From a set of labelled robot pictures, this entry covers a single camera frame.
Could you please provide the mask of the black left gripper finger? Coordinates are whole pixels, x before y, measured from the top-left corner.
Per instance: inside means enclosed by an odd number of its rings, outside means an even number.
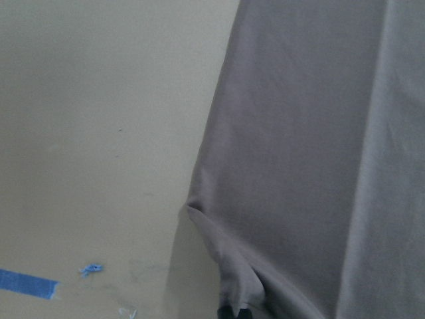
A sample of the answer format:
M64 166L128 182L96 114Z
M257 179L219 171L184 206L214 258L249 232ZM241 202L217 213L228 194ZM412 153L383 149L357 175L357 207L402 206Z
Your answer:
M250 319L249 309L240 309L237 314L231 306L222 306L217 310L218 319Z

